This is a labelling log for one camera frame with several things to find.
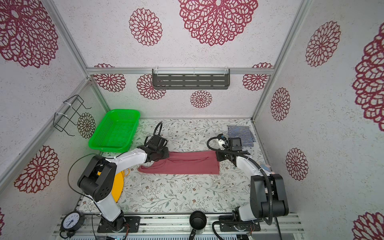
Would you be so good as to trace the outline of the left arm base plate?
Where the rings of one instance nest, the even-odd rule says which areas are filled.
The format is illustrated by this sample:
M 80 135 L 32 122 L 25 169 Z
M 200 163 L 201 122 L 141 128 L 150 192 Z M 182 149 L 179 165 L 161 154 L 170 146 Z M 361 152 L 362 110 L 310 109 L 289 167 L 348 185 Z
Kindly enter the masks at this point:
M 107 221 L 104 217 L 102 217 L 97 233 L 137 233 L 140 221 L 141 217 L 139 216 L 119 217 L 113 222 Z

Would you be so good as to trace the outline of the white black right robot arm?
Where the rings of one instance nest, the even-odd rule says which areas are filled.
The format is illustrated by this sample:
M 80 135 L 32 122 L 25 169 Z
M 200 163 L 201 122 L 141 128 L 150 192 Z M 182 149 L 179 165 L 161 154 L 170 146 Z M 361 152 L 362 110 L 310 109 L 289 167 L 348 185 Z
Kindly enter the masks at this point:
M 271 225 L 275 218 L 289 214 L 282 176 L 265 170 L 253 160 L 250 153 L 243 150 L 240 138 L 227 139 L 220 134 L 208 140 L 207 146 L 216 152 L 219 162 L 231 162 L 250 180 L 249 203 L 233 210 L 235 222 L 261 220 Z

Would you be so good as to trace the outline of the blue white striped tank top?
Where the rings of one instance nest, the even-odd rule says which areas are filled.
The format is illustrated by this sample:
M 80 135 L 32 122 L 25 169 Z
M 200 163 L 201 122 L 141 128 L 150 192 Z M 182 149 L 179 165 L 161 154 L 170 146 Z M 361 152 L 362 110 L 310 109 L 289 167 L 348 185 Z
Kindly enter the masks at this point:
M 249 126 L 228 126 L 228 135 L 230 138 L 240 138 L 244 147 L 253 147 L 256 141 Z

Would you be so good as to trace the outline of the maroon tank top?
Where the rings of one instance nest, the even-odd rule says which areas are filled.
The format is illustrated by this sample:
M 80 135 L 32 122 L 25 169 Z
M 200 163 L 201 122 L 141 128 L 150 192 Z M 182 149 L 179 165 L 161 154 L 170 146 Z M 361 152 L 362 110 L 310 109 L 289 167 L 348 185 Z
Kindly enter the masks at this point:
M 220 163 L 216 152 L 170 152 L 169 157 L 154 162 L 151 166 L 140 166 L 143 174 L 164 175 L 219 175 Z

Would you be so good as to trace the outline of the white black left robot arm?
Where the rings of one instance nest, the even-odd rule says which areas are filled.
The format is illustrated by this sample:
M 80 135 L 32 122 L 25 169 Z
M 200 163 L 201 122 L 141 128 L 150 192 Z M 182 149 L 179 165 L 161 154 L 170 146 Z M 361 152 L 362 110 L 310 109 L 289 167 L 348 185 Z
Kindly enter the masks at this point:
M 112 196 L 115 176 L 135 165 L 167 159 L 167 143 L 165 138 L 154 135 L 138 148 L 117 157 L 109 159 L 96 155 L 80 176 L 78 187 L 94 201 L 102 217 L 113 223 L 122 215 Z

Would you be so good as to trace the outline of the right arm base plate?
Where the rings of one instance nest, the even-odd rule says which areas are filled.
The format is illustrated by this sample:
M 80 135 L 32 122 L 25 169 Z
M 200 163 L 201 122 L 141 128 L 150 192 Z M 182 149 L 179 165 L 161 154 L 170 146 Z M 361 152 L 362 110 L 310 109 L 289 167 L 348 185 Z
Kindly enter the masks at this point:
M 224 222 L 240 222 L 235 220 L 232 216 L 219 216 L 221 232 L 259 232 L 261 230 L 258 222 L 240 224 L 226 224 Z

